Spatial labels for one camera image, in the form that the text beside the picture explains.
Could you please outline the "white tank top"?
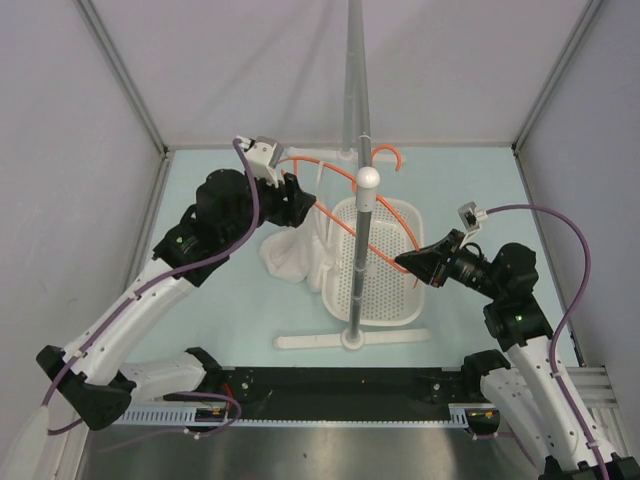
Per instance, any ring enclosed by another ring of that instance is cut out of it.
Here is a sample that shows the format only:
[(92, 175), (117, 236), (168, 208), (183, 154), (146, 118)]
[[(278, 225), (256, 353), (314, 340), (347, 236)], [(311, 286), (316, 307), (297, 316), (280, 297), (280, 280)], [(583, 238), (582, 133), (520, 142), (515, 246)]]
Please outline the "white tank top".
[(324, 275), (339, 263), (336, 248), (329, 242), (332, 220), (322, 210), (324, 166), (321, 162), (316, 173), (314, 194), (317, 202), (302, 225), (280, 229), (267, 237), (259, 248), (260, 258), (271, 276), (292, 284), (305, 282), (312, 293), (322, 290)]

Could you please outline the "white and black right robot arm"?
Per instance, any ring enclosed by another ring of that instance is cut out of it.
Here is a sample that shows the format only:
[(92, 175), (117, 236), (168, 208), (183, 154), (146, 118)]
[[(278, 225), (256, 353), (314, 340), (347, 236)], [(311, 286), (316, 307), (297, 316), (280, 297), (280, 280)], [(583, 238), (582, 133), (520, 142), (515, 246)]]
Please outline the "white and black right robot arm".
[(455, 280), (489, 298), (483, 315), (499, 347), (465, 358), (463, 393), (499, 410), (541, 479), (638, 478), (637, 460), (606, 438), (564, 364), (551, 353), (553, 330), (533, 294), (535, 252), (507, 243), (488, 261), (463, 239), (452, 230), (395, 259), (431, 287)]

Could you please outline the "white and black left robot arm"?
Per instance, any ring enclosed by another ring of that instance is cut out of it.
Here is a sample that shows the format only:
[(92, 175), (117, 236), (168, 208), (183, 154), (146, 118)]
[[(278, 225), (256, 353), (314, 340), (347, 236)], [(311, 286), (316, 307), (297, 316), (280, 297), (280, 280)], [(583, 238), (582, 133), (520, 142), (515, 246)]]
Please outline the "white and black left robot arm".
[(179, 223), (154, 248), (135, 282), (90, 329), (64, 347), (48, 345), (36, 361), (80, 420), (93, 431), (135, 401), (167, 396), (207, 400), (221, 387), (221, 367), (200, 347), (143, 364), (126, 359), (157, 322), (269, 222), (299, 227), (316, 203), (297, 177), (276, 184), (232, 169), (208, 175)]

